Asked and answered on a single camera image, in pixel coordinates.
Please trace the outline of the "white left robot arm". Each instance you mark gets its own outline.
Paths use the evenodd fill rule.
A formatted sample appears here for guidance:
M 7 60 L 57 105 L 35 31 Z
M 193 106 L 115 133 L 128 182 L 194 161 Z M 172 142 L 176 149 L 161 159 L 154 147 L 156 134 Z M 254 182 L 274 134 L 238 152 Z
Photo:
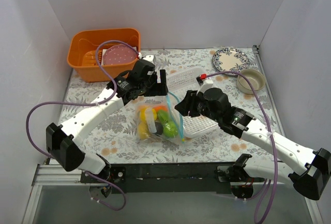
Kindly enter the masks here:
M 155 71 L 155 57 L 147 55 L 136 61 L 124 77 L 120 73 L 107 84 L 93 105 L 85 108 L 60 125 L 51 123 L 46 128 L 47 151 L 70 172 L 75 169 L 89 171 L 96 181 L 109 179 L 108 162 L 100 155 L 84 152 L 81 143 L 101 122 L 139 96 L 165 96 L 168 93 L 166 72 Z

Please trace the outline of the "green avocado half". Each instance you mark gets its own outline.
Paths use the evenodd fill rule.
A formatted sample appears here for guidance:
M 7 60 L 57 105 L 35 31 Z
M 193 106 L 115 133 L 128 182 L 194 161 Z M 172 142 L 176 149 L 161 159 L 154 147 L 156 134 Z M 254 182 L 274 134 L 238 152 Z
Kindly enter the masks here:
M 161 123 L 167 123 L 170 120 L 169 114 L 167 111 L 158 111 L 157 118 Z

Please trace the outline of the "yellow lemon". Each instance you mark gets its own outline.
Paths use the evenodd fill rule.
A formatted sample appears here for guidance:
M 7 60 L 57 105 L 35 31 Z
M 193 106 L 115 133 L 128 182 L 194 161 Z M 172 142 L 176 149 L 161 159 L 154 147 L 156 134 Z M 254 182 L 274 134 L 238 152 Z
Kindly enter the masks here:
M 157 119 L 156 110 L 153 108 L 144 108 L 139 114 L 141 121 L 155 121 Z

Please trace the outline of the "orange tangerine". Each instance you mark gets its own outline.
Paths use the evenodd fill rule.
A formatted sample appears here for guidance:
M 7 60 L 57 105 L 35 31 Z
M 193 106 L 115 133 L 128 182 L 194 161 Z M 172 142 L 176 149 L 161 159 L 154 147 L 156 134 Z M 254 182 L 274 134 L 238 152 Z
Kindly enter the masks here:
M 156 112 L 158 112 L 158 111 L 160 111 L 160 110 L 162 110 L 162 111 L 168 111 L 168 108 L 167 108 L 166 106 L 155 106 L 155 107 L 153 107 L 153 109 L 154 109 Z

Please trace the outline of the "bumpy green lime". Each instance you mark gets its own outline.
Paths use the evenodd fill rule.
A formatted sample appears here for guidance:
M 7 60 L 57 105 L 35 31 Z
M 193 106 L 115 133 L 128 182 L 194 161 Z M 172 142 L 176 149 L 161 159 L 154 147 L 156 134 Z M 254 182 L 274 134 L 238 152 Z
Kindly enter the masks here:
M 168 138 L 176 138 L 178 136 L 178 129 L 173 121 L 162 124 L 163 134 Z

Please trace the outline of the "orange yellow peach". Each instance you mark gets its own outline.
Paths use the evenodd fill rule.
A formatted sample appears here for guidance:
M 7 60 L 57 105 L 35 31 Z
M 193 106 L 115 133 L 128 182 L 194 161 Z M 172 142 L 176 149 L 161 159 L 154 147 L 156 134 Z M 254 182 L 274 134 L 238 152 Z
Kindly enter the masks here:
M 148 106 L 147 105 L 141 105 L 141 106 L 138 106 L 138 112 L 140 112 L 140 111 L 144 111 L 146 108 L 148 108 Z

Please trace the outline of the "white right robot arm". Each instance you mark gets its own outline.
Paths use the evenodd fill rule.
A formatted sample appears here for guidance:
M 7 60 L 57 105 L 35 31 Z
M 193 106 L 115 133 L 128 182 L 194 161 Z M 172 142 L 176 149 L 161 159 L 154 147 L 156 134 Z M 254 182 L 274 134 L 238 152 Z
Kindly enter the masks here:
M 330 179 L 329 151 L 323 148 L 314 151 L 277 132 L 268 131 L 252 114 L 232 106 L 227 95 L 216 87 L 204 93 L 189 90 L 175 110 L 182 116 L 205 116 L 217 122 L 225 133 L 277 155 L 273 161 L 263 162 L 250 154 L 242 154 L 231 167 L 220 173 L 221 176 L 234 181 L 259 177 L 289 183 L 304 197 L 320 199 Z

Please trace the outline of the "clear zip top bag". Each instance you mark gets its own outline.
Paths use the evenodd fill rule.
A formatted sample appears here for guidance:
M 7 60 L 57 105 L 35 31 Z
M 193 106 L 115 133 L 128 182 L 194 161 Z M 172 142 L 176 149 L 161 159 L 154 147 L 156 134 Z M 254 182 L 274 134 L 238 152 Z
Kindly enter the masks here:
M 183 116 L 174 109 L 177 103 L 178 97 L 169 92 L 139 104 L 136 108 L 138 140 L 184 142 Z

